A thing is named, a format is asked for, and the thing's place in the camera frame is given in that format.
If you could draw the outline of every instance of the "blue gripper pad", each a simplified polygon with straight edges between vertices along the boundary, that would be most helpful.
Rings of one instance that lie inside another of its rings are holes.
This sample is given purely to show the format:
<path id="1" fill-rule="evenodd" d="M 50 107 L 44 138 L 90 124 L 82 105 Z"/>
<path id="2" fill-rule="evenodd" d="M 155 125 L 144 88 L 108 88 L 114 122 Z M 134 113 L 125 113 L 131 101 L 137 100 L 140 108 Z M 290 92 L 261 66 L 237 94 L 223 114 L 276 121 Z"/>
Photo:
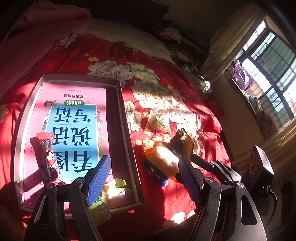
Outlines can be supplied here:
<path id="1" fill-rule="evenodd" d="M 182 156 L 179 159 L 179 171 L 184 181 L 185 188 L 187 189 L 191 200 L 197 203 L 199 206 L 202 205 L 202 197 L 200 193 L 200 186 L 194 177 L 195 169 L 187 159 Z"/>
<path id="2" fill-rule="evenodd" d="M 102 156 L 96 167 L 88 170 L 81 190 L 86 195 L 86 204 L 88 206 L 98 200 L 110 170 L 111 159 L 106 155 Z"/>

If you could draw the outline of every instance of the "red candy wrapper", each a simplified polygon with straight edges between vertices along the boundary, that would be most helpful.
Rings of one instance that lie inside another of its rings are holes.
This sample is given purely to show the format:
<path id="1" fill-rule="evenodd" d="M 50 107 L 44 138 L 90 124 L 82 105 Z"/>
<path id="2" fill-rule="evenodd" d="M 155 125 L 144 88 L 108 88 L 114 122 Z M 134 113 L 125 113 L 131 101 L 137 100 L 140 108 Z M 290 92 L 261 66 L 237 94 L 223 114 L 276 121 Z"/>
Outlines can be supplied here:
<path id="1" fill-rule="evenodd" d="M 52 183 L 55 185 L 65 185 L 66 183 L 63 180 L 63 176 L 59 169 L 59 165 L 54 156 L 54 152 L 52 150 L 52 144 L 54 141 L 54 133 L 53 132 L 40 132 L 36 134 L 37 139 L 41 143 L 44 148 L 45 156 L 46 156 L 46 166 L 48 177 Z"/>

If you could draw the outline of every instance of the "wrapped snack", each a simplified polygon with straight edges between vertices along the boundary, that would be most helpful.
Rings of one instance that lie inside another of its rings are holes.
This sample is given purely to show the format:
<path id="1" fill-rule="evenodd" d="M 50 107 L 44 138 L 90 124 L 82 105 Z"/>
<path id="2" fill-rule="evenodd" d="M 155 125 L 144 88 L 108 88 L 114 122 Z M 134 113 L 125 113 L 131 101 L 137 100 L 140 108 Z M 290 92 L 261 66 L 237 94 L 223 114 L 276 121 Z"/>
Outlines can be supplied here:
<path id="1" fill-rule="evenodd" d="M 189 133 L 183 142 L 183 154 L 190 158 L 194 149 L 194 137 Z"/>
<path id="2" fill-rule="evenodd" d="M 166 175 L 164 175 L 164 173 L 161 170 L 159 170 L 150 161 L 147 160 L 144 163 L 152 171 L 152 173 L 156 176 L 156 178 L 158 179 L 161 187 L 164 187 L 166 185 L 167 181 L 168 181 L 168 177 Z"/>
<path id="3" fill-rule="evenodd" d="M 63 176 L 59 169 L 59 165 L 54 156 L 54 152 L 52 150 L 52 144 L 54 140 L 53 132 L 40 132 L 36 134 L 37 139 L 40 141 L 43 151 L 45 153 L 46 158 L 46 167 L 48 172 L 49 180 L 55 185 L 65 185 L 66 183 L 63 180 Z"/>
<path id="4" fill-rule="evenodd" d="M 159 131 L 160 133 L 171 133 L 169 124 L 169 110 L 150 110 L 149 119 L 145 132 Z"/>
<path id="5" fill-rule="evenodd" d="M 144 155 L 166 176 L 176 181 L 175 174 L 179 172 L 179 159 L 160 142 L 154 142 L 152 148 L 144 151 Z"/>
<path id="6" fill-rule="evenodd" d="M 118 206 L 122 199 L 132 194 L 132 190 L 125 186 L 126 181 L 119 178 L 114 178 L 111 182 L 104 184 L 102 196 L 105 198 L 107 205 Z"/>
<path id="7" fill-rule="evenodd" d="M 175 136 L 170 141 L 168 149 L 174 153 L 178 158 L 183 155 L 183 143 L 187 137 L 187 132 L 184 128 L 178 130 Z"/>
<path id="8" fill-rule="evenodd" d="M 102 195 L 99 196 L 98 201 L 94 202 L 89 207 L 89 211 L 96 226 L 99 226 L 111 218 L 110 210 L 106 204 L 105 198 Z"/>

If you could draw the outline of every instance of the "pink blanket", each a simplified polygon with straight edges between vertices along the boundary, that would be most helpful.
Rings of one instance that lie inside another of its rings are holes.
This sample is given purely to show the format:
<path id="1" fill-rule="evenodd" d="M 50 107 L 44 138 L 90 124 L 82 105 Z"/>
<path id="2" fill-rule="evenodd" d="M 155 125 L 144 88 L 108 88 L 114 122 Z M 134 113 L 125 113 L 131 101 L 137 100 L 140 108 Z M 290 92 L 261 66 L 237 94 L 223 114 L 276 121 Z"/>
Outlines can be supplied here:
<path id="1" fill-rule="evenodd" d="M 15 26 L 0 48 L 0 98 L 62 38 L 90 23 L 87 9 L 41 1 Z"/>

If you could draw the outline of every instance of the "floral bedspread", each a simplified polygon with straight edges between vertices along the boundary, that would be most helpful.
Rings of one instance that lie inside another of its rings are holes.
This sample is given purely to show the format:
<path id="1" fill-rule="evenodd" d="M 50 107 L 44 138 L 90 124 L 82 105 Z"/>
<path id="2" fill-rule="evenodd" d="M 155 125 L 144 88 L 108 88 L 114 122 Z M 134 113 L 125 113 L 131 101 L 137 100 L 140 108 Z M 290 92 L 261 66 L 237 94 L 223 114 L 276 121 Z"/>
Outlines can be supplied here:
<path id="1" fill-rule="evenodd" d="M 149 57 L 128 43 L 112 43 L 92 34 L 58 41 L 16 86 L 0 105 L 0 147 L 2 160 L 9 160 L 15 125 L 36 81 L 43 74 L 85 74 L 120 81 L 128 127 L 134 146 L 145 205 L 116 214 L 98 227 L 104 240 L 138 240 L 161 232 L 194 214 L 195 204 L 182 184 L 169 180 L 162 188 L 144 166 L 143 150 L 154 141 L 169 142 L 180 128 L 195 136 L 194 152 L 208 161 L 220 159 L 230 164 L 219 139 L 221 126 L 203 104 L 191 82 L 174 64 Z M 171 134 L 144 132 L 151 108 L 169 109 Z M 69 221 L 70 233 L 73 224 Z"/>

